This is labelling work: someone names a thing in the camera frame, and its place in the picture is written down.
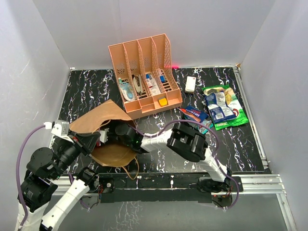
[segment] green snack bag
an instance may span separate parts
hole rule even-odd
[[[249,122],[247,116],[245,115],[244,110],[242,109],[240,105],[240,102],[238,101],[238,99],[236,98],[236,95],[234,94],[233,89],[230,88],[229,85],[217,85],[213,87],[206,87],[206,88],[202,88],[202,90],[203,90],[203,93],[206,99],[209,95],[213,96],[213,93],[219,92],[219,94],[221,94],[221,92],[223,92],[225,96],[226,107],[230,108],[236,116],[235,118],[232,118],[230,120],[225,120],[225,121],[220,120],[219,122],[215,123],[213,119],[213,116],[216,115],[214,113],[214,110],[217,110],[217,108],[220,108],[220,107],[215,104],[207,105],[207,107],[209,108],[211,117],[213,119],[213,123],[214,123],[216,130],[220,130],[220,129],[227,128],[227,127],[235,127],[235,126],[239,126],[239,125],[246,124]],[[227,116],[223,114],[223,110],[221,113],[222,113],[221,118],[227,118]]]

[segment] white wall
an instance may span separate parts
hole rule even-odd
[[[58,116],[69,68],[31,0],[0,1],[0,226],[15,228],[15,163],[26,135]],[[22,157],[21,177],[33,151],[48,145],[39,131]]]
[[[282,176],[300,231],[307,230],[308,2],[276,1],[242,64],[256,127]]]
[[[179,66],[241,63],[274,0],[34,0],[69,67],[111,68],[108,45],[166,33]]]

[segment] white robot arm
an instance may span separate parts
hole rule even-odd
[[[15,231],[58,230],[79,199],[87,192],[98,189],[99,175],[86,167],[59,202],[43,215],[57,189],[52,180],[63,175],[80,154],[90,155],[98,140],[102,143],[121,142],[139,154],[170,148],[184,159],[198,162],[209,173],[211,179],[200,184],[201,190],[220,192],[230,188],[227,176],[230,176],[231,172],[212,156],[205,135],[183,123],[175,124],[172,129],[154,135],[140,134],[135,128],[119,121],[113,121],[100,132],[92,134],[72,132],[69,130],[69,123],[61,120],[53,124],[46,123],[45,126],[52,128],[52,134],[61,140],[56,152],[49,148],[39,148],[32,154],[26,166],[28,170],[25,181],[21,185],[27,213],[25,214],[22,200],[18,198],[19,214]]]

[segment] brown paper bag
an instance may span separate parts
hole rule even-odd
[[[94,132],[107,121],[119,119],[134,126],[132,119],[112,100],[108,100],[71,123],[70,129],[77,133]],[[92,158],[97,163],[111,167],[126,166],[135,156],[136,153],[129,147],[118,143],[95,147],[92,152]]]

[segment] pink desk organizer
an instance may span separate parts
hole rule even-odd
[[[181,91],[172,75],[170,41],[165,34],[119,43],[108,48],[118,87],[119,78],[122,81],[128,81],[136,96],[136,100],[126,101],[120,91],[126,113],[132,119],[182,105]],[[165,83],[160,80],[159,69],[165,75]],[[161,94],[151,94],[145,76],[148,72],[151,72],[155,78]],[[144,89],[141,95],[137,94],[131,75],[141,75]],[[164,97],[167,99],[168,104],[161,106],[158,99]]]

